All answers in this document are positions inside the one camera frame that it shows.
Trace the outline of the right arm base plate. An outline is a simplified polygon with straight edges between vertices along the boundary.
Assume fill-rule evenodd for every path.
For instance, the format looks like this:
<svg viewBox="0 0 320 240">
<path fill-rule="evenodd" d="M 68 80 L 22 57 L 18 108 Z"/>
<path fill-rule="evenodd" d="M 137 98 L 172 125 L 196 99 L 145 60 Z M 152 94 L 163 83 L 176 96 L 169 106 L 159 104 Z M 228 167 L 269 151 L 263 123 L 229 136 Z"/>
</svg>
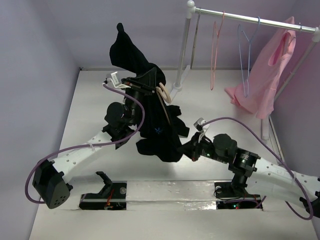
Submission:
<svg viewBox="0 0 320 240">
<path fill-rule="evenodd" d="M 235 192 L 230 181 L 215 182 L 213 196 L 218 210 L 263 209 L 260 195 Z"/>
</svg>

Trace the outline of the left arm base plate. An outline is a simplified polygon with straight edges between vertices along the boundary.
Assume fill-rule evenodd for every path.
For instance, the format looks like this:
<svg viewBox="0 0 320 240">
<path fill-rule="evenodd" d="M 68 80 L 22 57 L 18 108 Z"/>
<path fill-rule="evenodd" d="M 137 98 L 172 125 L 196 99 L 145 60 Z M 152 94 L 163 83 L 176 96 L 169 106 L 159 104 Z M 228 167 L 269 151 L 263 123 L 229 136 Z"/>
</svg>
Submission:
<svg viewBox="0 0 320 240">
<path fill-rule="evenodd" d="M 127 209 L 127 182 L 107 184 L 98 193 L 83 194 L 79 201 L 81 210 L 122 211 Z"/>
</svg>

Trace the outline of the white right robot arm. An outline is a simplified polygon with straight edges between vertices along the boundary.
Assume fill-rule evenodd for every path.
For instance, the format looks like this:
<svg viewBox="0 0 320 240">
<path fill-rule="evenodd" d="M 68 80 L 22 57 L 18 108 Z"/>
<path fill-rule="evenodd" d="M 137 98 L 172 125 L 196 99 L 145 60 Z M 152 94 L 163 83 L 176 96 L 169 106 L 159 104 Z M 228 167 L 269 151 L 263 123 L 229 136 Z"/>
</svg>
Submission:
<svg viewBox="0 0 320 240">
<path fill-rule="evenodd" d="M 197 132 L 178 151 L 194 162 L 206 157 L 227 164 L 234 174 L 230 190 L 235 196 L 272 197 L 304 208 L 316 218 L 320 216 L 319 177 L 288 170 L 239 148 L 227 134 L 218 134 L 210 140 Z"/>
</svg>

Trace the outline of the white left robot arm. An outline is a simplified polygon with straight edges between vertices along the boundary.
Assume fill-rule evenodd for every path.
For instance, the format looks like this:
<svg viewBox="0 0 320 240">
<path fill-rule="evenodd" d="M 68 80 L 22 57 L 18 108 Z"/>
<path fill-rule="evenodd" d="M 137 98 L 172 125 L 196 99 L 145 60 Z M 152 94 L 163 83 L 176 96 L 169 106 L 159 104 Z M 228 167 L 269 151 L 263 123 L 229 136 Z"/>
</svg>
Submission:
<svg viewBox="0 0 320 240">
<path fill-rule="evenodd" d="M 32 185 L 49 209 L 64 204 L 81 186 L 75 176 L 97 160 L 106 146 L 116 149 L 126 144 L 143 126 L 146 111 L 142 105 L 145 96 L 156 92 L 157 68 L 136 77 L 118 78 L 112 72 L 103 87 L 124 97 L 123 102 L 112 102 L 104 117 L 107 125 L 82 145 L 59 150 L 55 158 L 40 160 L 34 170 Z"/>
</svg>

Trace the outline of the black t shirt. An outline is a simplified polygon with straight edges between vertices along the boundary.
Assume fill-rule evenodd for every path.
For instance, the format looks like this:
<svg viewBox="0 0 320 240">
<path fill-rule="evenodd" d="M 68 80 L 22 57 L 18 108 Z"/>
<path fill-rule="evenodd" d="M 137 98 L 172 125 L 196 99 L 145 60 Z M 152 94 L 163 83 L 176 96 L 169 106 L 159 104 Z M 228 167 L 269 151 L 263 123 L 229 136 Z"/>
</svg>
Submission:
<svg viewBox="0 0 320 240">
<path fill-rule="evenodd" d="M 116 28 L 117 37 L 109 50 L 111 64 L 134 73 L 135 77 L 156 67 L 156 87 L 159 86 L 159 83 L 165 85 L 166 77 L 163 71 L 156 64 L 149 62 L 133 44 L 123 24 L 118 23 Z M 143 98 L 142 105 L 145 109 L 145 120 L 139 130 L 141 139 L 136 142 L 137 151 L 141 155 L 157 156 L 163 162 L 178 162 L 183 156 L 177 151 L 177 148 L 182 145 L 180 137 L 187 137 L 190 131 L 179 119 L 182 114 L 180 107 L 164 105 L 171 123 L 169 125 L 156 90 L 153 95 Z"/>
</svg>

